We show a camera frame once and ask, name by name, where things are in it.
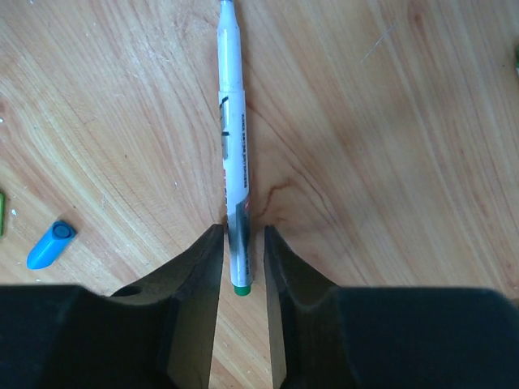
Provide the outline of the teal pen cap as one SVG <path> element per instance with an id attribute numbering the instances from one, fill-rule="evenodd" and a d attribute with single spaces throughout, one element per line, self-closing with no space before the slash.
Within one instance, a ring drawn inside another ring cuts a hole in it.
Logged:
<path id="1" fill-rule="evenodd" d="M 27 258 L 27 267 L 40 270 L 50 266 L 70 245 L 76 236 L 74 228 L 65 221 L 55 221 L 38 243 L 32 248 Z"/>

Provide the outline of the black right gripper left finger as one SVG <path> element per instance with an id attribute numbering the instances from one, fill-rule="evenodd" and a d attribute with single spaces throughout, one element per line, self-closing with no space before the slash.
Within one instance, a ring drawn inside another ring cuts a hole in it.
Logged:
<path id="1" fill-rule="evenodd" d="M 2 286 L 2 387 L 207 387 L 223 248 L 215 224 L 110 296 L 77 284 Z"/>

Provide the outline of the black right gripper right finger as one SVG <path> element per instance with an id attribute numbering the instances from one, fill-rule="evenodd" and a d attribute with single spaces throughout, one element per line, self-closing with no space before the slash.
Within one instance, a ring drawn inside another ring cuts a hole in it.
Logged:
<path id="1" fill-rule="evenodd" d="M 518 304 L 485 288 L 341 287 L 264 231 L 276 388 L 515 388 Z"/>

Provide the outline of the dark green cap marker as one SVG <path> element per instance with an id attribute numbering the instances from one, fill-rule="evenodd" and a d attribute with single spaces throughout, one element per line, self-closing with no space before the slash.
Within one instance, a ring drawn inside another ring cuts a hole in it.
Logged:
<path id="1" fill-rule="evenodd" d="M 233 1 L 220 2 L 217 57 L 230 279 L 234 292 L 245 297 L 252 285 L 250 180 L 241 33 Z"/>

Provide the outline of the light green pen cap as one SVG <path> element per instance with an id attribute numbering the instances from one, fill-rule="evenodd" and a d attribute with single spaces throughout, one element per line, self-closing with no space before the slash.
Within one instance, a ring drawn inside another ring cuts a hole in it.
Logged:
<path id="1" fill-rule="evenodd" d="M 6 197 L 1 192 L 0 193 L 0 237 L 3 236 L 4 224 L 5 224 L 5 203 Z"/>

